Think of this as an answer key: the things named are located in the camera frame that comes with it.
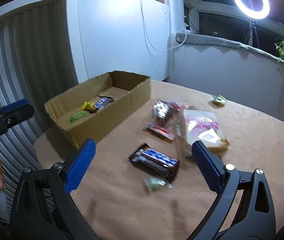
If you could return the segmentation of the red snack packet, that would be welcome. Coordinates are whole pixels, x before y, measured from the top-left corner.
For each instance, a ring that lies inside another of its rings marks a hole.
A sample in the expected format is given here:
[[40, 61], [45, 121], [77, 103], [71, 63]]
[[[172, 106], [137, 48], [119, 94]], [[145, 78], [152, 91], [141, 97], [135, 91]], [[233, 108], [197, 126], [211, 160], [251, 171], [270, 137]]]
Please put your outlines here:
[[163, 127], [156, 125], [154, 123], [151, 123], [151, 122], [145, 122], [144, 124], [146, 125], [146, 129], [155, 133], [159, 137], [164, 138], [164, 139], [168, 139], [170, 141], [174, 141], [175, 135], [172, 132], [170, 132], [168, 129], [163, 128]]

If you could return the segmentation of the yellow candy wrapper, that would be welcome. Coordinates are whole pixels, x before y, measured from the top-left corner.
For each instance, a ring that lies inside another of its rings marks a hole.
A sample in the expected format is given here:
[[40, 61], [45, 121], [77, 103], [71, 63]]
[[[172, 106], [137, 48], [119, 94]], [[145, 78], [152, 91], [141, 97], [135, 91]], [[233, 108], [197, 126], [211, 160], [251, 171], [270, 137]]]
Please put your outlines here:
[[90, 113], [94, 113], [96, 111], [95, 103], [92, 102], [84, 102], [83, 105], [81, 106], [81, 109], [83, 111], [88, 111]]

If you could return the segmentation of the blue white chocolate bar pack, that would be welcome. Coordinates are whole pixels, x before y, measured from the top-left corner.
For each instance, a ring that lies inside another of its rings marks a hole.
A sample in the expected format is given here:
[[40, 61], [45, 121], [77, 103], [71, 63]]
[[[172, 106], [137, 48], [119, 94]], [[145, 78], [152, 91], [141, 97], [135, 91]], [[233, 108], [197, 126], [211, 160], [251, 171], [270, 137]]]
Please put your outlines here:
[[175, 180], [180, 165], [178, 159], [171, 158], [155, 150], [147, 143], [143, 143], [136, 148], [128, 159], [131, 163], [144, 164], [170, 183]]

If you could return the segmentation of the grey windowsill cloth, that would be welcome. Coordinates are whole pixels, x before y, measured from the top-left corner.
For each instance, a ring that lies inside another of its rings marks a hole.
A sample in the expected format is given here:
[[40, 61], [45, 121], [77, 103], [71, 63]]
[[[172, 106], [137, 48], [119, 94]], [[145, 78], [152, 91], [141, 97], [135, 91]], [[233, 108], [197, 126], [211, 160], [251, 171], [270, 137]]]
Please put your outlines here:
[[229, 48], [229, 49], [243, 48], [247, 51], [250, 51], [251, 53], [260, 54], [270, 59], [273, 59], [277, 61], [278, 63], [284, 64], [283, 59], [279, 57], [275, 57], [271, 55], [270, 53], [267, 53], [261, 49], [254, 48], [252, 46], [242, 44], [241, 42], [236, 42], [236, 41], [228, 40], [225, 38], [177, 32], [175, 35], [175, 39], [176, 39], [176, 42], [180, 44], [182, 44], [183, 42], [183, 44], [192, 45], [192, 46], [213, 46], [213, 47], [223, 47], [223, 48]]

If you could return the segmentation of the snickers bar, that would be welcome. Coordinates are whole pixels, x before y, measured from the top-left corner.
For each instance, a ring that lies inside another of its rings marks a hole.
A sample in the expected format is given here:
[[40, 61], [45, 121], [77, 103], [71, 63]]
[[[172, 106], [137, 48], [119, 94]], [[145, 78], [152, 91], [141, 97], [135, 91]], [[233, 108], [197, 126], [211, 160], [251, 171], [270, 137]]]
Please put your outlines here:
[[109, 103], [112, 103], [114, 101], [113, 98], [111, 97], [101, 97], [96, 103], [95, 103], [95, 107], [96, 110], [101, 110], [103, 109], [106, 105], [108, 105]]

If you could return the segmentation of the green jelly cup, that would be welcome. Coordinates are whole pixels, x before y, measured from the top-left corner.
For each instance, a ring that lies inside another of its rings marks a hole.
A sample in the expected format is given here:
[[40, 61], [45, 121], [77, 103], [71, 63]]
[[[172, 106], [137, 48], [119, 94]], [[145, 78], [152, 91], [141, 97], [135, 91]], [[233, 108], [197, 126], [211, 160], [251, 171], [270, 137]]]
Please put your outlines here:
[[216, 105], [225, 105], [227, 100], [224, 96], [222, 95], [212, 95], [211, 96], [211, 101], [212, 103], [216, 104]]

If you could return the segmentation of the white cabinet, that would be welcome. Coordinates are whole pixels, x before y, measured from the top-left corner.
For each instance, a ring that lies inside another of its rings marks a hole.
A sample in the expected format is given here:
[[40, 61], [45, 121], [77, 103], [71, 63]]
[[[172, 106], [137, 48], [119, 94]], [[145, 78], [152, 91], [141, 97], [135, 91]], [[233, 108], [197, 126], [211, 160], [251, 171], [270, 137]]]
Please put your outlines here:
[[167, 79], [183, 0], [64, 0], [76, 80], [123, 70]]

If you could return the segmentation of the small clear green candy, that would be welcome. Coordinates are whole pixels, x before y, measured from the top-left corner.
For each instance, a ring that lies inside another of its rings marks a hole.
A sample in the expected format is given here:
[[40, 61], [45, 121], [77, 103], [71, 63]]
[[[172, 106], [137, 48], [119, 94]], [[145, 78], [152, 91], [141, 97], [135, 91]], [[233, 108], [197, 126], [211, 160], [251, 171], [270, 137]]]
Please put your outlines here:
[[159, 178], [159, 177], [150, 177], [150, 178], [144, 178], [143, 179], [146, 188], [150, 191], [158, 191], [161, 189], [172, 189], [173, 186], [170, 182], [168, 182], [167, 180], [163, 179], [163, 178]]

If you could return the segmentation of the packaged sliced bread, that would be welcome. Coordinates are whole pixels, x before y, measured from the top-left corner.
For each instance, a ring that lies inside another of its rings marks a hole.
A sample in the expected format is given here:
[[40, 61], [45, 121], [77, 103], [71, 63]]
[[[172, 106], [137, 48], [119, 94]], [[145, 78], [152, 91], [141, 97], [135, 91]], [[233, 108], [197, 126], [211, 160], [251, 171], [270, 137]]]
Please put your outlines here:
[[183, 109], [179, 114], [181, 149], [186, 157], [192, 157], [191, 148], [200, 140], [214, 154], [221, 155], [229, 147], [221, 125], [213, 112], [194, 107]]

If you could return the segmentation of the green candy wrapper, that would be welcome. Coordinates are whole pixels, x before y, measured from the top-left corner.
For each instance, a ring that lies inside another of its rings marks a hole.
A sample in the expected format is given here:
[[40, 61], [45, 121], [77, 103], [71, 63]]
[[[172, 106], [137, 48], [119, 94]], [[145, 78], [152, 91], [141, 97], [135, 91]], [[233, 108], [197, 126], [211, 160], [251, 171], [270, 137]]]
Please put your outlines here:
[[85, 116], [86, 116], [86, 113], [85, 113], [84, 111], [78, 111], [78, 112], [74, 113], [72, 116], [70, 116], [70, 117], [68, 118], [68, 122], [69, 122], [70, 124], [72, 124], [72, 123], [74, 123], [76, 120], [79, 120], [79, 119], [81, 119], [81, 118], [83, 118], [83, 117], [85, 117]]

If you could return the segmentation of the red clear cake packet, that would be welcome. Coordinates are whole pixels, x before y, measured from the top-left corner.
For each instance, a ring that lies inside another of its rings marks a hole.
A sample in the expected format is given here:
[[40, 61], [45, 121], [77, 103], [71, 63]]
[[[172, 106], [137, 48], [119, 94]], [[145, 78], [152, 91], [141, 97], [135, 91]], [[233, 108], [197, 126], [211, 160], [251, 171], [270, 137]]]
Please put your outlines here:
[[167, 122], [173, 115], [188, 106], [178, 101], [158, 100], [152, 107], [152, 115], [156, 120]]

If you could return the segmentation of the brown cardboard box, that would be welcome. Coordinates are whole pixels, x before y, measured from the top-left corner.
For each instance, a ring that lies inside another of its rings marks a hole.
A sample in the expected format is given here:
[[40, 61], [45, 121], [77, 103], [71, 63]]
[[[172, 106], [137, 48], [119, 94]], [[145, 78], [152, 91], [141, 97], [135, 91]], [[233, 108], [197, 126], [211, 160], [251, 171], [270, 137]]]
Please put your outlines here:
[[66, 139], [79, 148], [101, 140], [151, 97], [151, 78], [113, 71], [89, 79], [45, 103]]

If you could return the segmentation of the window frame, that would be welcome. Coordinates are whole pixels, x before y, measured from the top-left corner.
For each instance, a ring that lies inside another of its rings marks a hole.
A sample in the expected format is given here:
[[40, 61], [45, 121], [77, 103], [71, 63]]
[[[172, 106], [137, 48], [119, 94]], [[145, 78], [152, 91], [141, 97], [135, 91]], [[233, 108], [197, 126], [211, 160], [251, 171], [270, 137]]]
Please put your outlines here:
[[[278, 56], [275, 42], [284, 39], [284, 0], [268, 0], [270, 13], [255, 20], [260, 48]], [[250, 17], [234, 0], [184, 0], [184, 18], [196, 34], [216, 36], [245, 44]]]

